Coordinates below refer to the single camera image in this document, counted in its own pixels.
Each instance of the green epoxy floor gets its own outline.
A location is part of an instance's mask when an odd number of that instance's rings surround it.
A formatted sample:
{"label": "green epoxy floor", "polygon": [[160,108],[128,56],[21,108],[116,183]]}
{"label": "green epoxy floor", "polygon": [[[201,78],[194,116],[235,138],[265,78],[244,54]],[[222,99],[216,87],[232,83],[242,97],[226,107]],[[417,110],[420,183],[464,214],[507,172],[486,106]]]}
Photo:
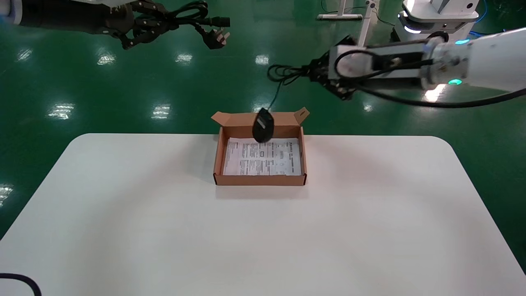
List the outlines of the green epoxy floor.
{"label": "green epoxy floor", "polygon": [[[163,3],[177,9],[186,2]],[[338,0],[325,5],[336,10]],[[475,31],[526,25],[520,0],[488,0],[488,5]],[[395,22],[400,7],[401,0],[382,0],[380,17]],[[270,102],[277,85],[266,79],[267,62],[307,64],[344,36],[357,37],[360,28],[359,22],[316,21],[322,12],[318,0],[212,0],[209,8],[211,15],[231,17],[232,35],[222,50],[208,50],[191,27],[123,51],[107,36],[0,24],[0,184],[9,188],[0,189],[7,196],[1,200],[1,236],[75,137],[216,133],[218,126],[209,119],[214,112],[251,112]],[[388,42],[390,32],[390,26],[373,24],[369,44]],[[499,92],[460,85],[424,96],[401,93],[460,101]],[[526,270],[524,98],[468,110],[403,106],[361,94],[341,102],[304,78],[282,88],[274,111],[303,106],[311,111],[304,124],[308,134],[446,140]]]}

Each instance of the white robot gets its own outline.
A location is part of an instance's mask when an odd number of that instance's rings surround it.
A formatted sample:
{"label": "white robot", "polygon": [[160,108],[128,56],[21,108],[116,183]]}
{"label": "white robot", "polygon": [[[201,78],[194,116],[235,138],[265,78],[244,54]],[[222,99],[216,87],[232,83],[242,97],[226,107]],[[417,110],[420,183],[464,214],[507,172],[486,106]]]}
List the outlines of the white robot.
{"label": "white robot", "polygon": [[328,79],[340,85],[354,80],[356,89],[432,90],[463,83],[514,92],[526,87],[524,43],[526,28],[461,44],[432,37],[381,46],[337,45],[330,50]]}
{"label": "white robot", "polygon": [[393,33],[400,41],[446,32],[449,42],[466,40],[479,18],[479,0],[404,0]]}

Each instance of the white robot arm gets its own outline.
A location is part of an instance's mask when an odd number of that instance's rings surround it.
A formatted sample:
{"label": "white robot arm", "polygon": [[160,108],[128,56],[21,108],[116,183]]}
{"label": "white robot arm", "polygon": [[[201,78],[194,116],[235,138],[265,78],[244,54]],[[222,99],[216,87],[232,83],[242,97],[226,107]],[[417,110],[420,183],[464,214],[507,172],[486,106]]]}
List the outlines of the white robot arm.
{"label": "white robot arm", "polygon": [[[73,1],[84,2],[88,4],[103,4],[108,7],[117,7],[117,6],[125,5],[131,2],[129,0],[73,0]],[[22,12],[19,11],[21,7],[22,7],[21,0],[19,1],[18,0],[0,0],[0,17],[2,16],[5,17],[5,16],[10,15],[11,10],[13,10],[13,13],[15,13],[15,11],[18,11],[21,17]]]}
{"label": "white robot arm", "polygon": [[466,83],[473,86],[516,91],[526,86],[526,28],[488,35],[476,40],[446,43],[441,37],[383,46],[338,45],[330,51],[328,78],[351,81],[385,70],[363,80],[376,89],[420,88],[438,84]]}

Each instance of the cardboard box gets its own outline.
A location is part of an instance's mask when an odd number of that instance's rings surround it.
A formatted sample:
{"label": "cardboard box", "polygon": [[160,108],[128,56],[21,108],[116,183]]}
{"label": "cardboard box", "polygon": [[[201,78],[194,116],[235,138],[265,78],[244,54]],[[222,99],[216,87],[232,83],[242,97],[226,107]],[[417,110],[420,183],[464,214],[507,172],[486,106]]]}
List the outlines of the cardboard box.
{"label": "cardboard box", "polygon": [[256,113],[223,113],[217,112],[212,119],[221,125],[219,139],[217,141],[216,162],[214,164],[214,180],[216,185],[273,185],[273,186],[303,186],[307,182],[307,161],[305,152],[305,141],[301,123],[309,115],[306,108],[296,112],[275,112],[274,136],[273,138],[297,138],[300,149],[300,163],[302,175],[285,176],[234,176],[223,175],[225,165],[225,153],[228,139],[252,138],[252,126],[256,119]]}

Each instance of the robotic hand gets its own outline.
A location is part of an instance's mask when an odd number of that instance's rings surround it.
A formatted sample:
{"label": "robotic hand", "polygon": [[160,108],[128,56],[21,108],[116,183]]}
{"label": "robotic hand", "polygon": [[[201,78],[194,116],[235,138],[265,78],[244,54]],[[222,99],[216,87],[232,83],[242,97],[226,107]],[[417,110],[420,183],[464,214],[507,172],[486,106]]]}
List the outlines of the robotic hand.
{"label": "robotic hand", "polygon": [[[197,12],[178,16],[192,10]],[[141,14],[135,17],[134,12]],[[109,35],[119,39],[125,50],[186,24],[195,28],[208,48],[222,48],[230,34],[223,34],[223,29],[208,32],[202,25],[229,27],[230,18],[207,15],[205,1],[169,12],[152,0],[0,0],[0,17],[15,25]],[[133,38],[127,36],[129,31]]]}
{"label": "robotic hand", "polygon": [[[354,40],[347,37],[309,65],[272,65],[267,77],[279,85],[270,106],[280,86],[300,77],[320,83],[342,100],[350,100],[355,91],[362,91],[385,100],[423,107],[478,107],[526,95],[526,67],[522,66],[526,55],[521,46],[526,40],[526,28],[456,43],[447,43],[440,35],[439,32],[425,40],[366,47],[356,46]],[[433,90],[445,83],[467,83],[511,92],[469,102],[426,102],[377,91]],[[259,111],[252,130],[258,142],[272,138],[274,121],[267,109]]]}

